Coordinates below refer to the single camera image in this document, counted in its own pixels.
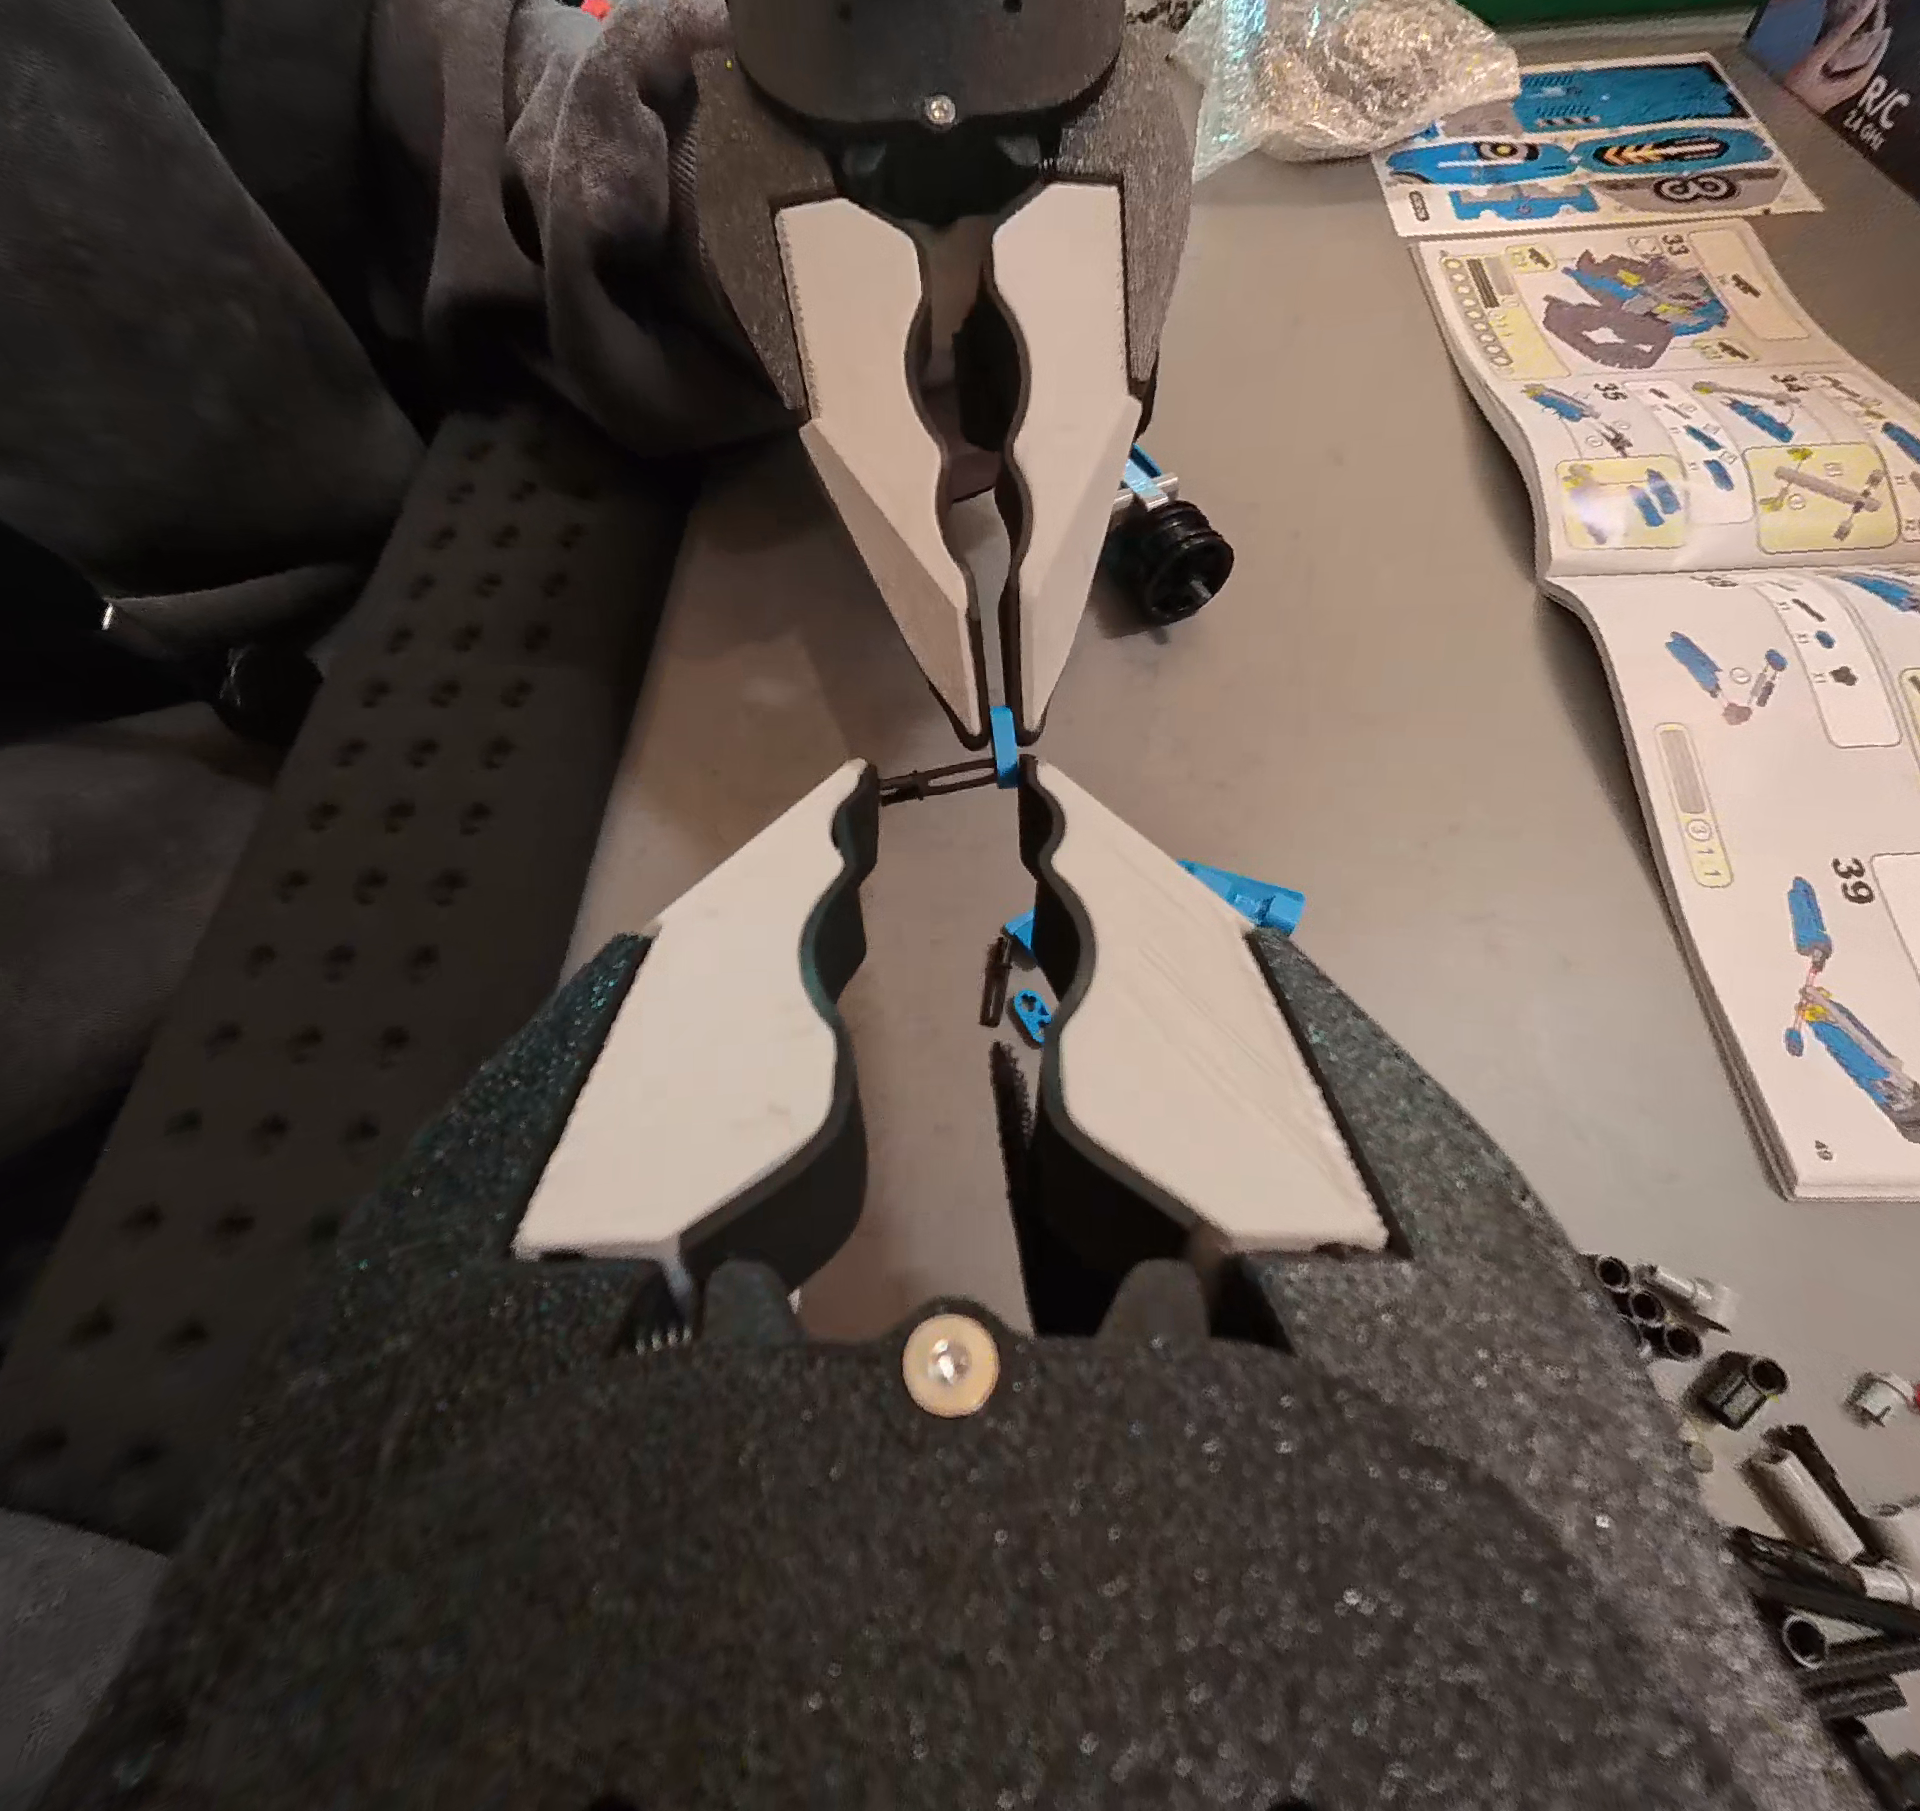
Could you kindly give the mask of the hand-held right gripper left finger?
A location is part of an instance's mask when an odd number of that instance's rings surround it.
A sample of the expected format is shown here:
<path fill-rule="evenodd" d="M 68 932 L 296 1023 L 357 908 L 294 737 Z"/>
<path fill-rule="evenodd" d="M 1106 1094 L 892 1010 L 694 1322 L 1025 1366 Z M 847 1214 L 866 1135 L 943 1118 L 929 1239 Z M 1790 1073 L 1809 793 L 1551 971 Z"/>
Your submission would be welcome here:
<path fill-rule="evenodd" d="M 875 766 L 847 760 L 640 932 L 512 1238 L 520 1263 L 644 1263 L 694 1309 L 729 1263 L 801 1295 L 867 1188 L 855 1043 Z"/>

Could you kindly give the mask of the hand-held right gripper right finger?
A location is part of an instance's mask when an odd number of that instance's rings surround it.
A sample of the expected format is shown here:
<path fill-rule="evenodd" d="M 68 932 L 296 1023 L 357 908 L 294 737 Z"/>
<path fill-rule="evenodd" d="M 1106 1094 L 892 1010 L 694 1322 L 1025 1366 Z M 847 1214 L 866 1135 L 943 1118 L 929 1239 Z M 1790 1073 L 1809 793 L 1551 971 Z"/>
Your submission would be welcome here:
<path fill-rule="evenodd" d="M 1291 1340 L 1284 1286 L 1388 1265 L 1388 1204 L 1256 931 L 1054 762 L 1022 762 L 1054 1022 L 991 1050 L 1039 1340 Z"/>

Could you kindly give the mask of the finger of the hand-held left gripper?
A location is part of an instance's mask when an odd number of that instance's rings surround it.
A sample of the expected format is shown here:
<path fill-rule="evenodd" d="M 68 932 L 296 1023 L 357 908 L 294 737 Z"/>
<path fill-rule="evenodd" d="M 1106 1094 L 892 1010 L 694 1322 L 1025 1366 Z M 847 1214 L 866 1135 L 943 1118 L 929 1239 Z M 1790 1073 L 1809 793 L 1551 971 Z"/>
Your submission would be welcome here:
<path fill-rule="evenodd" d="M 947 455 L 916 372 L 920 241 L 842 196 L 785 204 L 774 233 L 802 362 L 802 450 L 924 683 L 956 728 L 985 728 L 973 585 L 947 548 Z"/>
<path fill-rule="evenodd" d="M 1020 725 L 1044 725 L 1067 672 L 1131 455 L 1121 192 L 1054 183 L 995 227 L 991 295 L 1014 335 L 1015 497 L 1003 656 Z"/>

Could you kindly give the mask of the black wheel blue beam assembly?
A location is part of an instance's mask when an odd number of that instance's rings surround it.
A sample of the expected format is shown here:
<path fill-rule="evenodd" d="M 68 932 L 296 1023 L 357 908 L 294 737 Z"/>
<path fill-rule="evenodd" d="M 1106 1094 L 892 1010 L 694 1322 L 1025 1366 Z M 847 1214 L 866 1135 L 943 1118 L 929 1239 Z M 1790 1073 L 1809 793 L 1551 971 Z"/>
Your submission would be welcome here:
<path fill-rule="evenodd" d="M 1131 612 L 1149 628 L 1190 624 L 1226 590 L 1233 570 L 1233 544 L 1179 493 L 1179 482 L 1133 443 L 1101 547 L 1101 574 Z"/>

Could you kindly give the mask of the pile of small building pieces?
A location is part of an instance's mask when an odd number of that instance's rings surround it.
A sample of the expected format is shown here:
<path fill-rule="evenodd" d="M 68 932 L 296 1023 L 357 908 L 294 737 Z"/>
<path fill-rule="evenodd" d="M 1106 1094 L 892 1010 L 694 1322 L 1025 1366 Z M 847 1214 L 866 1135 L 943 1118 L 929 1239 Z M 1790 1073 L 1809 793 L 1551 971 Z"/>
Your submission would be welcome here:
<path fill-rule="evenodd" d="M 1712 1336 L 1734 1330 L 1729 1290 L 1661 1265 L 1586 1255 L 1647 1366 L 1679 1371 L 1682 1445 L 1698 1474 L 1716 1438 L 1756 1438 L 1739 1470 L 1763 1525 L 1722 1539 L 1798 1697 L 1887 1809 L 1917 1806 L 1917 1751 L 1884 1721 L 1917 1708 L 1917 1499 L 1867 1505 L 1843 1487 L 1813 1427 L 1775 1423 L 1790 1374 Z"/>

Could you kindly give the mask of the person's left forearm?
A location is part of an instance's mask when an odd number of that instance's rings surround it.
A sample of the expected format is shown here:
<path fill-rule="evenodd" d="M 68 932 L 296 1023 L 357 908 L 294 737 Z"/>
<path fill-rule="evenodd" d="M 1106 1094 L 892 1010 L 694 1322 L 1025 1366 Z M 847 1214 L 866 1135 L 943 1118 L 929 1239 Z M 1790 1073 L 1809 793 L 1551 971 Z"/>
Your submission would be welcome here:
<path fill-rule="evenodd" d="M 371 298 L 448 386 L 532 372 L 646 457 L 789 429 L 694 233 L 727 0 L 371 0 Z"/>

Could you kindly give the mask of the grey desk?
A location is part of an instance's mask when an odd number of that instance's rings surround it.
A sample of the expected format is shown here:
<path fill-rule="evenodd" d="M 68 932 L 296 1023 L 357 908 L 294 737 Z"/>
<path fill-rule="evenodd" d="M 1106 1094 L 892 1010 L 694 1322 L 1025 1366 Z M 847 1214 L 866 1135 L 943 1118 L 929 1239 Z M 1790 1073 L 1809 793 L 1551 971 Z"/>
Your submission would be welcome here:
<path fill-rule="evenodd" d="M 1742 52 L 1742 14 L 1519 35 L 1526 64 L 1712 49 L 1823 199 L 1763 231 L 1816 321 L 1917 392 L 1917 209 Z M 1138 632 L 1101 585 L 1042 753 L 1172 857 L 1305 892 L 1301 944 L 1466 1106 L 1583 1251 L 1728 1283 L 1867 1501 L 1917 1497 L 1917 1208 L 1788 1204 L 1722 1067 L 1587 635 L 1460 385 L 1369 165 L 1241 160 L 1192 202 L 1146 433 L 1239 551 Z M 801 450 L 711 467 L 562 976 L 644 931 L 852 757 L 970 757 Z M 934 1298 L 1028 1326 L 975 1010 L 1032 902 L 991 791 L 883 816 L 842 998 L 872 1141 L 860 1229 L 802 1295 L 863 1340 Z"/>

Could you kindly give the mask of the clear bubble wrap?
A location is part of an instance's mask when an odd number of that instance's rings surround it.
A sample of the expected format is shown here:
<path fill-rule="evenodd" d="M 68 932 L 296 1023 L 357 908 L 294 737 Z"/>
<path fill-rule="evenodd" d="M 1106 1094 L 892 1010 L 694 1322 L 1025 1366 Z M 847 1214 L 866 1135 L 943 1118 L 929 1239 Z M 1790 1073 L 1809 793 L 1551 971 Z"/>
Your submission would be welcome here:
<path fill-rule="evenodd" d="M 1200 0 L 1172 61 L 1199 86 L 1196 184 L 1257 153 L 1367 160 L 1522 88 L 1512 42 L 1456 0 Z"/>

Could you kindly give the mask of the blue sticker sheet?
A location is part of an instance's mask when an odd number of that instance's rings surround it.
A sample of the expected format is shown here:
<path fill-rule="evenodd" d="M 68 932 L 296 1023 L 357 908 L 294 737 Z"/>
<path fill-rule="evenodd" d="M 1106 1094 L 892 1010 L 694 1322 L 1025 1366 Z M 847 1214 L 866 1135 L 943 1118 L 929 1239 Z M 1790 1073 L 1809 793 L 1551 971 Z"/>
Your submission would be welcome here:
<path fill-rule="evenodd" d="M 1406 239 L 1806 217 L 1823 202 L 1709 52 L 1526 68 L 1374 173 Z"/>

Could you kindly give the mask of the open instruction booklet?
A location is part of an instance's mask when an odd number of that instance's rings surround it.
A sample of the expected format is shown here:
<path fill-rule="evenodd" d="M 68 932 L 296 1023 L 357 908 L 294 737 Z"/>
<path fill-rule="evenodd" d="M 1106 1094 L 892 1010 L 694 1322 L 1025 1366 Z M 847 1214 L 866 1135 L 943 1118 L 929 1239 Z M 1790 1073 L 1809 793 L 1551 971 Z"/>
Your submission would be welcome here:
<path fill-rule="evenodd" d="M 1917 401 L 1742 220 L 1433 239 L 1790 1199 L 1917 1199 Z"/>

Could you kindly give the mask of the dark blue toy box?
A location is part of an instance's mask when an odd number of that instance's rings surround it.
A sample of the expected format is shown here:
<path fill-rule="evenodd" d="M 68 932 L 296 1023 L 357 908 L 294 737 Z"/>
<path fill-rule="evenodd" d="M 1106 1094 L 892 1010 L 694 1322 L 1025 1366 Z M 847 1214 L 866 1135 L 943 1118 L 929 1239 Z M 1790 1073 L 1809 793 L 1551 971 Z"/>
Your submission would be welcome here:
<path fill-rule="evenodd" d="M 1839 139 L 1917 193 L 1917 0 L 1766 0 L 1745 52 Z"/>

